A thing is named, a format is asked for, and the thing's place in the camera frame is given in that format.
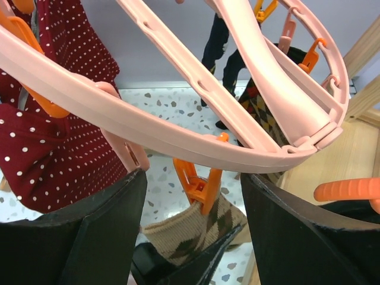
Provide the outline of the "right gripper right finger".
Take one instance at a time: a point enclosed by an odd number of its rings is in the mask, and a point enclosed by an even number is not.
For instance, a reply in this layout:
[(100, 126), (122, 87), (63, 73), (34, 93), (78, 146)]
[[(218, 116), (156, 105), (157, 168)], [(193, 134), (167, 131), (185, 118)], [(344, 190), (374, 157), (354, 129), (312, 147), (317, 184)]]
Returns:
[(262, 284), (379, 283), (379, 224), (325, 210), (260, 175), (240, 182)]

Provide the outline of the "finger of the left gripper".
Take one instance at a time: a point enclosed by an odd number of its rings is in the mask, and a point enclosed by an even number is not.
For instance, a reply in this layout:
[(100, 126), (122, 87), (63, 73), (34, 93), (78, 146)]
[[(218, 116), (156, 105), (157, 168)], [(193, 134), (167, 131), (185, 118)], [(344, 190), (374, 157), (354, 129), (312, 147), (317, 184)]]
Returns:
[(231, 241), (242, 230), (236, 226), (230, 232), (183, 265), (166, 261), (151, 243), (141, 243), (134, 249), (131, 274), (139, 285), (209, 284)]

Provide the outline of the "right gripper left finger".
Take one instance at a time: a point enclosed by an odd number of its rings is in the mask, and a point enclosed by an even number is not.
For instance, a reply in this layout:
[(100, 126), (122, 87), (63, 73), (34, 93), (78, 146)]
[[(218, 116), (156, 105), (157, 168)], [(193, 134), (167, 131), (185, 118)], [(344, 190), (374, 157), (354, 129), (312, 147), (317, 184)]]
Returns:
[(126, 284), (146, 190), (138, 169), (33, 221), (1, 224), (1, 283)]

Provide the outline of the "beige brown argyle sock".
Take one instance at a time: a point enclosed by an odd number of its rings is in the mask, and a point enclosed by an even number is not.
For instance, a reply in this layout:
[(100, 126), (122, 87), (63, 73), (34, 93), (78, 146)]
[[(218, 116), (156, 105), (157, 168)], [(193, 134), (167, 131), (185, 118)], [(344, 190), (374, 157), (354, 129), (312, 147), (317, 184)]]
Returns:
[(185, 211), (142, 228), (142, 233), (168, 262), (180, 266), (193, 260), (204, 250), (240, 226), (230, 242), (238, 246), (251, 241), (247, 217), (223, 194), (215, 200), (207, 215), (201, 214), (201, 204), (194, 202)]

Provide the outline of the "pink round clip hanger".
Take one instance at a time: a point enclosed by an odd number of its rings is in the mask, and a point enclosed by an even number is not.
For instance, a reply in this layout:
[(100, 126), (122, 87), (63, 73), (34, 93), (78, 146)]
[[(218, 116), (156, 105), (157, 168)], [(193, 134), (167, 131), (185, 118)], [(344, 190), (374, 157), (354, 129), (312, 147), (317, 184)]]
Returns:
[(1, 18), (1, 170), (28, 208), (49, 213), (148, 169), (145, 149), (214, 169), (288, 170), (341, 134), (349, 82), (331, 36), (300, 2), (286, 1), (312, 32), (325, 37), (331, 68), (326, 91), (312, 79), (299, 87), (287, 70), (304, 70), (261, 36), (247, 1), (216, 1), (247, 68), (289, 144), (280, 147), (142, 1), (121, 7), (208, 103), (118, 94), (115, 62), (105, 58), (86, 25), (71, 33), (73, 68), (50, 59)]

